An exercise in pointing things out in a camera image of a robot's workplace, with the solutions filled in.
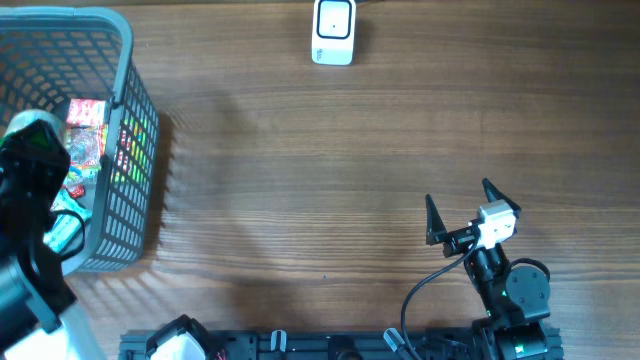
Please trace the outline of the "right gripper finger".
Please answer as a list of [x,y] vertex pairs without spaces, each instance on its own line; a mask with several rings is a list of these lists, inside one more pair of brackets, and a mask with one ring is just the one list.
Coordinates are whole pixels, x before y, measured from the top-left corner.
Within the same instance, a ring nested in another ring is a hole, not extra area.
[[482,179],[482,186],[484,193],[490,202],[504,200],[511,207],[514,213],[521,212],[521,207],[504,193],[502,193],[488,178]]
[[426,195],[425,203],[427,210],[426,244],[433,246],[445,240],[447,230],[430,194]]

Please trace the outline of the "green Haribo gummy bag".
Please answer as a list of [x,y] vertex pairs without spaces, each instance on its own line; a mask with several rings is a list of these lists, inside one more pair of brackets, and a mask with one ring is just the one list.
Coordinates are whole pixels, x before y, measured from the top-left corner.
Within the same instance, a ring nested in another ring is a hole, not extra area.
[[70,155],[71,165],[63,187],[73,199],[85,196],[86,188],[97,183],[107,136],[107,125],[66,129],[65,148]]

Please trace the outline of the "red white snack packet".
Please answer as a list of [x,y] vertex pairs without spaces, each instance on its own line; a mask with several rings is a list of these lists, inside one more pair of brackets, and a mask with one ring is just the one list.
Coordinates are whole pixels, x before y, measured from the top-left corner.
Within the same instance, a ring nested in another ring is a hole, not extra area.
[[107,102],[95,99],[71,99],[66,118],[69,126],[95,127],[104,124]]

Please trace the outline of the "teal tissue pack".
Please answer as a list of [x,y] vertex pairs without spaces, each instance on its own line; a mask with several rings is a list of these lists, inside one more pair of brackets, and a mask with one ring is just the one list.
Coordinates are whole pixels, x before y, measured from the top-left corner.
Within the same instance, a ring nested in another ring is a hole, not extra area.
[[[92,212],[82,207],[71,197],[66,189],[59,191],[51,207],[53,213],[62,210],[77,213],[84,222],[87,222],[92,217]],[[59,214],[56,216],[51,230],[44,235],[43,241],[54,252],[62,253],[64,248],[72,242],[80,230],[81,223],[76,216]]]

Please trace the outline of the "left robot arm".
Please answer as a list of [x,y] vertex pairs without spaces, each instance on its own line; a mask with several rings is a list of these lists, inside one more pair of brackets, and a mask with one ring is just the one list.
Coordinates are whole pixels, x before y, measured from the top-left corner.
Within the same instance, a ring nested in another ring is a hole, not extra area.
[[83,307],[66,284],[65,256],[44,242],[52,205],[70,168],[65,124],[24,110],[1,139],[1,356],[102,359]]

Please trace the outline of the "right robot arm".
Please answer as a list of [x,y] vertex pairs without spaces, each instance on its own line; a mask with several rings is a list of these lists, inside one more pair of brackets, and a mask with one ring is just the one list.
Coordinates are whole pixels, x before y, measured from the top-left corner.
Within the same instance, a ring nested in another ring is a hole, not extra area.
[[476,346],[485,359],[550,359],[554,340],[543,327],[551,315],[551,274],[540,261],[510,260],[502,244],[517,233],[521,207],[487,178],[487,203],[467,225],[449,231],[433,197],[425,197],[426,243],[441,245],[456,257],[483,303],[487,316],[472,324]]

